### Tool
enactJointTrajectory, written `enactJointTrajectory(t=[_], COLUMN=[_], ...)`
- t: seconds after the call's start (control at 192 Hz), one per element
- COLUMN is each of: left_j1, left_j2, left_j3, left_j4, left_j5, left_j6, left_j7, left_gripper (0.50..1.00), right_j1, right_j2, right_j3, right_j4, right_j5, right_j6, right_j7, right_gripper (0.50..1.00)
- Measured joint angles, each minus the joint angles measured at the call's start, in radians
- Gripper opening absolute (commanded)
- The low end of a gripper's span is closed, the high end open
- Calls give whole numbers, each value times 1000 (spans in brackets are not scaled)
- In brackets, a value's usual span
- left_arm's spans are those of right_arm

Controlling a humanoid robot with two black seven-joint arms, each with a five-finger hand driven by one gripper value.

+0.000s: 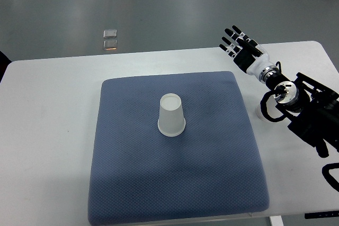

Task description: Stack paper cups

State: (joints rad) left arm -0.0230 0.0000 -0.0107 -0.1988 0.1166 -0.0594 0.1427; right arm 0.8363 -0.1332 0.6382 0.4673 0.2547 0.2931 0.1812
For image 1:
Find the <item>black white robotic hand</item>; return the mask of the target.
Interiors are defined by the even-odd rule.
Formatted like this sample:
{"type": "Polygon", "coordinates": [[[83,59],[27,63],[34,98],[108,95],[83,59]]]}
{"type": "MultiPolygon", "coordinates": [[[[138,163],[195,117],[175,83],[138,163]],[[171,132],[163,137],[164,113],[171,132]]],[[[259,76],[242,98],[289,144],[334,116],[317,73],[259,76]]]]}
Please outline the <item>black white robotic hand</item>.
{"type": "Polygon", "coordinates": [[[219,47],[232,58],[236,66],[248,75],[264,83],[269,76],[278,73],[278,67],[270,62],[267,51],[237,26],[225,29],[226,37],[219,47]]]}

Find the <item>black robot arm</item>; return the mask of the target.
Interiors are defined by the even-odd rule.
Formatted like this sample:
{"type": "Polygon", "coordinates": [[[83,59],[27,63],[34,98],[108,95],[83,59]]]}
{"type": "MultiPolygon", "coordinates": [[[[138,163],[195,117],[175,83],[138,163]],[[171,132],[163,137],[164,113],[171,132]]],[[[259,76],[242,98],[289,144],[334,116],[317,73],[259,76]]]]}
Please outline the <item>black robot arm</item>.
{"type": "Polygon", "coordinates": [[[260,79],[270,89],[260,102],[265,119],[274,123],[289,119],[288,129],[322,158],[329,156],[327,143],[338,149],[337,92],[302,73],[290,81],[279,62],[263,69],[260,79]]]}

